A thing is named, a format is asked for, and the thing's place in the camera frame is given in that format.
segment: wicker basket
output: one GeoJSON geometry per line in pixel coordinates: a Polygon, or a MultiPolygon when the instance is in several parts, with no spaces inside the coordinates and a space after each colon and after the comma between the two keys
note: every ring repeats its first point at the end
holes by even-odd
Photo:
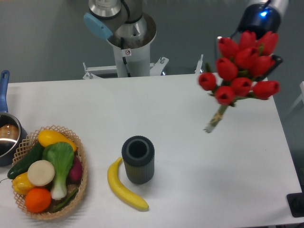
{"type": "Polygon", "coordinates": [[[31,133],[30,135],[28,135],[26,137],[26,139],[24,139],[20,145],[19,148],[17,148],[16,153],[14,155],[14,159],[13,159],[13,166],[24,157],[24,155],[26,153],[28,153],[28,151],[33,147],[33,145],[38,141],[37,140],[37,136],[39,134],[40,131],[42,130],[54,130],[54,131],[58,131],[60,133],[62,133],[64,136],[66,136],[67,138],[69,138],[70,140],[72,140],[78,147],[77,149],[77,157],[79,158],[79,160],[82,163],[82,168],[83,168],[83,174],[82,174],[82,179],[80,181],[79,184],[73,184],[70,183],[68,180],[66,182],[67,184],[67,194],[71,193],[75,188],[78,188],[78,193],[76,194],[75,198],[70,201],[70,203],[65,206],[63,209],[61,209],[60,211],[56,212],[56,213],[50,213],[48,212],[48,210],[52,210],[52,208],[54,206],[56,206],[57,204],[59,204],[61,201],[55,201],[52,200],[52,203],[50,205],[50,207],[44,211],[43,213],[31,213],[27,210],[26,206],[25,206],[25,196],[24,195],[19,195],[18,193],[16,193],[14,191],[14,199],[16,200],[16,203],[18,205],[18,207],[26,213],[26,215],[38,219],[38,220],[50,220],[50,219],[56,219],[59,218],[67,213],[69,213],[72,209],[74,209],[77,204],[80,202],[80,200],[82,199],[85,189],[86,189],[86,181],[87,181],[87,166],[86,166],[86,156],[85,156],[85,151],[83,148],[83,145],[79,139],[79,137],[72,132],[71,130],[65,128],[65,127],[61,127],[61,126],[51,126],[51,127],[42,127],[40,130],[36,130],[34,133],[31,133]]]}

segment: saucepan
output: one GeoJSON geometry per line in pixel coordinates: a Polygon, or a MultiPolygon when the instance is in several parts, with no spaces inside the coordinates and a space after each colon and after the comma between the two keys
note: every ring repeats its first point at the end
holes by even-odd
{"type": "Polygon", "coordinates": [[[14,153],[27,133],[19,120],[8,113],[6,93],[8,90],[10,72],[4,70],[0,78],[0,166],[13,163],[14,153]]]}

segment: table surface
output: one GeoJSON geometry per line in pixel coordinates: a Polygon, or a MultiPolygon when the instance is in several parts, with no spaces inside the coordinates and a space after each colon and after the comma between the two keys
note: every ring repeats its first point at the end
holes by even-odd
{"type": "MultiPolygon", "coordinates": [[[[218,104],[197,75],[9,84],[9,113],[27,132],[61,125],[81,139],[88,162],[86,195],[69,216],[33,220],[17,208],[9,180],[0,184],[3,227],[239,228],[304,222],[286,195],[301,192],[272,97],[239,101],[213,133],[203,131],[218,104]],[[107,183],[107,169],[134,135],[155,147],[155,174],[137,186],[149,204],[138,212],[107,183]]],[[[10,167],[0,167],[0,179],[10,167]]]]}

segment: yellow banana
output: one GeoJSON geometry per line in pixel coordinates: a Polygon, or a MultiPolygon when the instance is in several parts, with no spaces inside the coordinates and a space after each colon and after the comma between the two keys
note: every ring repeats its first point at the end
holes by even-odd
{"type": "Polygon", "coordinates": [[[118,168],[122,163],[123,158],[118,158],[108,169],[108,183],[113,193],[126,204],[134,207],[140,211],[147,211],[149,205],[147,202],[136,195],[134,192],[128,190],[118,178],[118,168]]]}

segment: tulip bouquet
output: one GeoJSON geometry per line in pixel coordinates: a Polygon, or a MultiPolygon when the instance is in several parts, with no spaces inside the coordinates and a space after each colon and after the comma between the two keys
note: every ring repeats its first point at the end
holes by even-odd
{"type": "Polygon", "coordinates": [[[220,104],[218,111],[208,123],[205,131],[210,133],[222,119],[229,106],[235,107],[238,100],[255,98],[267,100],[279,92],[277,81],[262,81],[275,68],[272,55],[278,41],[278,34],[267,32],[257,40],[254,32],[242,33],[239,43],[230,38],[218,42],[222,57],[216,61],[218,75],[223,79],[217,85],[216,77],[209,64],[199,76],[199,85],[214,96],[220,104]]]}

